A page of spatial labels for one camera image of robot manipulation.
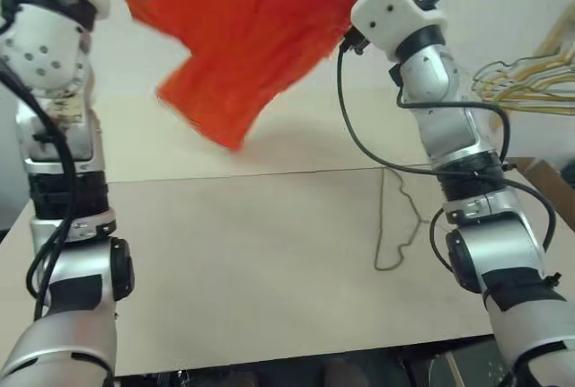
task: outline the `silver robot arm segment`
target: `silver robot arm segment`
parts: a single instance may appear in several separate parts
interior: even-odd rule
[[[364,37],[356,51],[371,42],[398,63],[406,105],[467,101],[443,38],[445,17],[433,4],[358,0],[352,9],[355,36]],[[456,226],[447,247],[457,282],[482,294],[500,351],[522,383],[575,386],[575,304],[545,278],[544,250],[515,190],[497,181],[503,170],[495,146],[470,109],[412,112],[433,171],[493,178],[438,176]]]
[[[108,8],[108,0],[13,0],[3,6],[12,13],[5,14],[10,26],[0,35],[0,58],[65,135],[77,206],[49,278],[48,310],[14,346],[0,372],[2,387],[113,384],[116,302],[131,293],[134,275],[128,244],[111,237],[115,215],[108,204],[101,130],[91,108],[90,32]],[[70,188],[58,152],[41,137],[40,120],[12,96],[18,101],[17,132],[38,253],[64,219]],[[38,283],[44,268],[40,263]]]

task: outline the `orange cloth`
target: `orange cloth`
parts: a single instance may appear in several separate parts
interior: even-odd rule
[[[157,93],[213,141],[238,149],[275,95],[328,57],[356,0],[126,0],[191,51]]]

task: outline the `beige table surface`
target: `beige table surface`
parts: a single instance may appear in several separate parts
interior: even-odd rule
[[[481,298],[433,257],[427,227],[395,271],[376,272],[378,169],[111,185],[116,235],[128,239],[137,284],[119,304],[118,374],[229,365],[388,347],[491,331]],[[515,173],[509,176],[517,179]],[[428,219],[442,201],[428,177],[405,176]],[[414,226],[385,173],[379,265]],[[521,196],[541,236],[544,211]],[[0,361],[32,317],[23,286],[31,207],[0,245]],[[445,251],[438,229],[440,248]],[[559,221],[549,272],[575,297],[573,233]]]

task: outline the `red fabric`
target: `red fabric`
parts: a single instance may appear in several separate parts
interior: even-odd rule
[[[158,95],[204,136],[241,146],[258,114],[329,54],[356,0],[126,0],[193,57]]]

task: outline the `cardboard box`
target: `cardboard box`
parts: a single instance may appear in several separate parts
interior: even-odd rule
[[[575,231],[575,189],[547,161],[517,158],[518,170],[544,194],[567,225]]]

